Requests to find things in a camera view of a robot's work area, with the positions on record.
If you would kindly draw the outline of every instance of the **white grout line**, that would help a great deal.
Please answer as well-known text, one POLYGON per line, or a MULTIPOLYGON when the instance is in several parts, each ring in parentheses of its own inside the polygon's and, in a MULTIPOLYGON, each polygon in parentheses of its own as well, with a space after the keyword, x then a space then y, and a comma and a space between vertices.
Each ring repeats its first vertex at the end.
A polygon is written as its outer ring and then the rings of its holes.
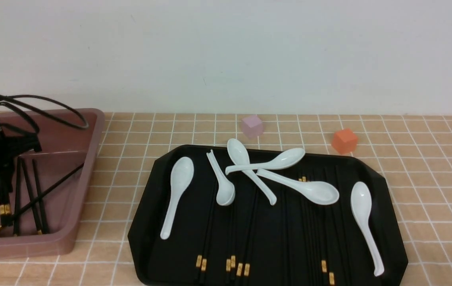
MULTIPOLYGON (((362 122, 362 126, 363 126, 364 129, 365 129, 365 125, 364 125, 364 122, 363 122, 363 120, 362 120, 362 116, 360 116, 360 122, 362 122)), ((368 136, 367 136, 367 140, 369 140, 369 143, 371 143, 371 138, 369 138, 368 136)), ((374 155, 377 156, 376 150, 374 150, 373 147, 371 147, 371 148, 372 148, 372 152, 374 153, 374 155)), ((379 161, 379 158, 376 157, 376 159, 377 159, 377 161, 378 161, 379 168, 380 168, 380 170, 381 170, 381 173, 383 174, 383 177, 386 178, 386 175, 384 174, 384 171, 383 171, 383 166, 381 165, 381 162, 379 161)), ((395 207, 397 208, 398 213, 399 213, 399 214, 402 214, 402 212, 400 211, 400 207, 398 206, 398 204, 397 204, 396 202, 395 202, 395 207)), ((408 236, 409 236, 409 240, 411 241, 411 244, 413 244, 413 248, 415 249, 416 257, 418 257, 418 261, 419 261, 420 264, 421 264, 422 260, 421 260, 420 254, 419 254, 418 251, 416 250, 416 245, 415 245, 415 243, 414 243, 414 241, 413 241, 413 236, 412 236, 411 233, 409 232, 409 228, 408 228, 408 226, 406 225, 406 223, 405 223, 405 222, 402 222, 402 224, 403 224, 404 227, 406 228, 406 233, 407 233, 408 236)), ((423 273, 425 274, 425 277, 427 278, 427 281, 428 281, 429 283, 431 283, 431 280, 429 279, 429 275, 427 274, 427 270, 425 270, 425 267, 422 267, 422 268, 423 268, 423 273)))
MULTIPOLYGON (((154 128, 154 123, 155 123, 155 114, 154 114, 154 117, 153 117, 153 120, 152 120, 152 126, 151 126, 151 129, 150 129, 150 130, 153 130, 153 128, 154 128)), ((150 132, 150 135, 148 136, 148 141, 150 141, 151 135, 152 135, 152 133, 150 132)), ((145 160, 145 158, 146 158, 146 152, 147 152, 147 151, 148 151, 148 148, 145 148, 145 149, 144 149, 144 156, 143 156, 143 161, 142 161, 142 164, 141 164, 141 168, 143 168, 144 160, 145 160)), ((137 176, 137 183, 136 183, 136 185, 139 184, 139 180, 141 179, 141 174, 142 174, 142 172, 141 172, 141 170, 140 170, 140 171, 139 171, 139 175, 137 176)), ((128 212, 127 221, 125 222, 125 228, 124 228, 124 234, 123 234, 123 236, 122 236, 122 242, 120 243, 120 248, 119 248, 119 250, 118 250, 117 260, 115 261, 115 266, 114 266, 114 268, 113 268, 113 275, 111 276, 111 281, 110 281, 110 285, 111 285, 111 286, 113 286, 113 282, 115 281, 115 275, 116 275, 116 272, 117 272, 117 265, 118 265, 118 263, 119 263, 120 256, 122 255, 122 248, 123 248, 123 246, 124 246, 125 236, 126 236, 126 234, 127 234, 127 226, 129 226, 129 222, 132 221, 132 220, 130 219, 130 215, 131 215, 132 209, 133 209, 133 207, 134 207, 134 205, 135 205, 136 193, 137 193, 137 189, 138 189, 138 188, 139 188, 139 187, 136 187, 135 190, 134 190, 134 194, 132 194, 132 200, 131 200, 131 203, 130 203, 130 209, 129 209, 129 212, 128 212)))
MULTIPOLYGON (((131 120, 131 125, 130 125, 130 127, 129 127, 129 131, 130 131, 130 129, 132 128, 132 124, 133 124, 133 122, 134 122, 134 121, 132 121, 132 120, 131 120)), ((123 146, 123 148, 122 148, 122 155, 124 154, 125 146, 126 146, 126 144, 127 144, 127 139, 128 139, 128 138, 129 138, 129 132, 127 133, 127 136, 125 137, 124 146, 123 146)), ((114 181, 115 181, 115 177, 117 176, 117 171, 118 171, 119 166, 120 166, 120 160, 118 160, 117 168, 116 168, 116 170, 115 170, 115 174, 113 175, 113 179, 112 179, 112 185, 110 186, 110 189, 108 190, 108 195, 106 195, 106 201, 108 201, 108 198, 110 197, 111 190, 112 190, 112 188, 113 188, 113 183, 114 183, 114 181)), ((105 203, 105 204, 104 204, 104 207, 102 208, 102 212, 101 212, 101 214, 100 214, 100 220, 102 220, 102 217, 104 217, 104 212, 105 212, 105 210, 106 210, 106 206, 107 206, 107 204, 105 203)), ((97 233, 99 232, 99 226, 100 226, 100 223, 97 223, 97 227, 95 227, 95 233, 94 233, 94 237, 93 237, 94 240, 96 239, 97 233)), ((86 268, 87 268, 87 263, 88 263, 88 260, 90 259, 90 253, 92 252, 93 246, 94 246, 94 243, 92 242, 92 243, 90 244, 90 248, 88 249, 87 259, 85 260, 85 264, 84 264, 84 266, 83 266, 83 272, 81 273, 81 278, 79 279, 79 285, 81 285, 81 284, 83 283, 83 278, 84 278, 84 276, 85 276, 85 271, 86 271, 86 268)))

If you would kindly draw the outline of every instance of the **white wall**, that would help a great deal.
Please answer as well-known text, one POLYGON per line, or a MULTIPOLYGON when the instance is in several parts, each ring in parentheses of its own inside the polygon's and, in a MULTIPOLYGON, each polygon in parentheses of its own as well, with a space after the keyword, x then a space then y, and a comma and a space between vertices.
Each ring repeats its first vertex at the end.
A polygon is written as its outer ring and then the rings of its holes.
POLYGON ((0 93, 126 112, 452 114, 452 1, 0 0, 0 93))

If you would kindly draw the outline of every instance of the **white ceramic spoon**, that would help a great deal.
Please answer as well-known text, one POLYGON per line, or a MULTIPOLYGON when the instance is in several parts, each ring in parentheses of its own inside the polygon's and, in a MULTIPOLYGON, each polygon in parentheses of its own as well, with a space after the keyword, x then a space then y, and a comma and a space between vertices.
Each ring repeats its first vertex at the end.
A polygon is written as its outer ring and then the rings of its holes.
POLYGON ((171 197, 169 198, 169 207, 166 212, 166 218, 162 225, 161 238, 167 239, 171 234, 175 213, 177 212, 178 202, 189 187, 194 177, 194 163, 189 157, 180 158, 171 170, 171 197))
POLYGON ((353 211, 354 219, 360 227, 362 234, 364 234, 367 247, 371 252, 372 260, 374 262, 374 276, 382 275, 384 272, 383 260, 379 254, 376 242, 372 237, 371 229, 369 228, 369 216, 371 215, 372 198, 369 187, 364 182, 357 182, 351 191, 351 210, 353 211))
POLYGON ((226 167, 226 174, 231 172, 238 172, 244 170, 257 170, 257 169, 265 169, 265 170, 281 170, 289 168, 296 163, 300 162, 300 160, 305 156, 305 150, 302 148, 293 148, 286 150, 279 154, 277 157, 273 158, 273 160, 266 163, 258 163, 258 164, 249 164, 249 165, 234 165, 226 167))
MULTIPOLYGON (((227 153, 229 154, 231 161, 233 161, 235 165, 247 165, 250 163, 249 153, 247 152, 247 149, 245 149, 245 146, 235 138, 228 140, 227 153)), ((275 197, 275 194, 263 181, 261 181, 261 179, 259 179, 258 176, 256 176, 253 170, 244 170, 242 172, 244 172, 244 174, 259 187, 259 189, 268 198, 270 205, 273 206, 275 205, 275 203, 277 203, 277 197, 275 197)))
POLYGON ((300 194, 304 195, 309 201, 318 205, 331 205, 339 199, 339 191, 331 184, 321 181, 300 182, 295 181, 274 172, 259 169, 256 173, 259 177, 263 177, 279 184, 288 186, 300 194))
POLYGON ((235 199, 235 185, 233 185, 233 183, 226 178, 224 173, 222 173, 217 158, 215 158, 215 155, 213 154, 213 150, 210 150, 210 152, 206 154, 206 157, 208 157, 215 177, 217 177, 217 181, 219 182, 216 201, 220 206, 229 206, 235 199))

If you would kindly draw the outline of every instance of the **black chopstick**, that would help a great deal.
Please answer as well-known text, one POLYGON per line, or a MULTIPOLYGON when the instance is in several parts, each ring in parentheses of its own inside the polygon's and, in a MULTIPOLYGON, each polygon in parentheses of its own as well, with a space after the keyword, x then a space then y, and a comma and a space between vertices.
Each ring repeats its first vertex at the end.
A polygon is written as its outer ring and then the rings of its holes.
POLYGON ((219 183, 215 181, 215 184, 213 185, 212 190, 212 197, 210 200, 210 210, 208 211, 208 222, 206 223, 206 230, 205 235, 203 239, 203 246, 202 246, 202 252, 200 255, 198 255, 197 261, 196 261, 196 274, 194 276, 194 280, 199 285, 204 284, 204 277, 206 272, 206 264, 208 262, 208 259, 206 258, 206 255, 208 253, 208 249, 210 248, 210 239, 212 235, 212 224, 213 224, 213 211, 215 210, 215 196, 217 195, 217 191, 219 188, 219 183))
MULTIPOLYGON (((34 178, 35 178, 35 189, 37 190, 37 196, 40 196, 41 188, 40 188, 40 181, 39 181, 39 171, 37 170, 37 161, 35 161, 35 159, 32 159, 32 167, 33 167, 34 178)), ((44 206, 44 201, 42 199, 39 202, 39 210, 40 210, 40 217, 42 220, 42 233, 48 234, 48 233, 50 233, 50 226, 48 225, 48 218, 46 217, 46 207, 44 206)))
MULTIPOLYGON (((21 160, 21 164, 23 165, 23 173, 25 175, 25 184, 27 186, 28 198, 30 198, 30 201, 33 201, 34 194, 33 194, 33 189, 32 189, 32 183, 30 183, 30 178, 28 176, 27 165, 23 159, 21 160)), ((35 204, 32 206, 32 214, 34 216, 35 228, 37 229, 37 234, 41 235, 42 227, 41 227, 41 222, 40 222, 40 218, 39 218, 39 211, 37 210, 37 205, 35 205, 35 204)))
MULTIPOLYGON (((21 207, 21 168, 21 158, 18 157, 16 163, 16 189, 14 190, 14 213, 19 212, 19 208, 21 207)), ((19 218, 13 222, 12 235, 21 235, 19 232, 19 218)))

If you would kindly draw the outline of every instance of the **orange cube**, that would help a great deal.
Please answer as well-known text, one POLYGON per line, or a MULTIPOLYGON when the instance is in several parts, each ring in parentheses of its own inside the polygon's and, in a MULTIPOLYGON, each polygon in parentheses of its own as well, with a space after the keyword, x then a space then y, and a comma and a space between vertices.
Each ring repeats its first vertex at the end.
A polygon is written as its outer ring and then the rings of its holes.
POLYGON ((358 136, 356 136, 349 128, 335 132, 333 141, 331 142, 331 146, 337 150, 339 154, 353 152, 356 150, 357 144, 358 136))

